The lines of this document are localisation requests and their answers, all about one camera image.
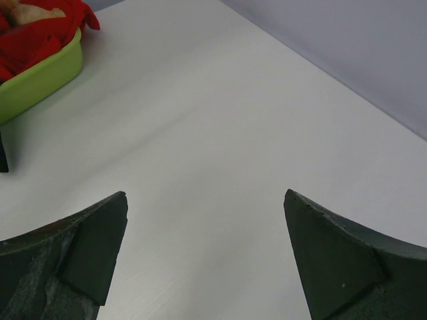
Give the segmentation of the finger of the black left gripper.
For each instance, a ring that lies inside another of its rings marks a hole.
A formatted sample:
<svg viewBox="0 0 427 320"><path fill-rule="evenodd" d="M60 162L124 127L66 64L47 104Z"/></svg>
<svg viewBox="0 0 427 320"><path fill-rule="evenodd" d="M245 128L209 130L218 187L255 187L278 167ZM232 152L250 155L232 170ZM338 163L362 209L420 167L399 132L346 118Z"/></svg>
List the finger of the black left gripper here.
<svg viewBox="0 0 427 320"><path fill-rule="evenodd" d="M7 162L7 156L6 156L5 148L3 146L1 135L0 135L0 172L1 173L9 172L9 165Z"/></svg>

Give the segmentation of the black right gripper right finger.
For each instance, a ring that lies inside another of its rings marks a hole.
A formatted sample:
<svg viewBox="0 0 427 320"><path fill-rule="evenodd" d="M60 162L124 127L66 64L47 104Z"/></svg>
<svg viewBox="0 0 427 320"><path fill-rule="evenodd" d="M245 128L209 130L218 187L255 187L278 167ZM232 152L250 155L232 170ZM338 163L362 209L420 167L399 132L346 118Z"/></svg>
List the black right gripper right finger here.
<svg viewBox="0 0 427 320"><path fill-rule="evenodd" d="M289 189L284 213L312 319L425 319L426 248Z"/></svg>

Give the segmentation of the red printed t shirt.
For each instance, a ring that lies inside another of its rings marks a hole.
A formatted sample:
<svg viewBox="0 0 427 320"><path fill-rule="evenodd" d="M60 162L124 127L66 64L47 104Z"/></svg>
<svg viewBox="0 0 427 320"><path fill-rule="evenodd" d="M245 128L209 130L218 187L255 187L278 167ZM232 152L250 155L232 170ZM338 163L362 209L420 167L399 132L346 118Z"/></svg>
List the red printed t shirt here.
<svg viewBox="0 0 427 320"><path fill-rule="evenodd" d="M58 53L86 27L100 24L84 1L2 1L1 82Z"/></svg>

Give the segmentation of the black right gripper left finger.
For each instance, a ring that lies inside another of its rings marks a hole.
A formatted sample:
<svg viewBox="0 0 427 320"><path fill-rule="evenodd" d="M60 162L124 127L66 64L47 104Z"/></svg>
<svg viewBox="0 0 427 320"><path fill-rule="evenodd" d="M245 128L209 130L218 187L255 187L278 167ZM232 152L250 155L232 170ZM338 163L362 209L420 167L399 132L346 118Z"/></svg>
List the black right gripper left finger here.
<svg viewBox="0 0 427 320"><path fill-rule="evenodd" d="M2 319L96 319L127 226L119 191L1 242Z"/></svg>

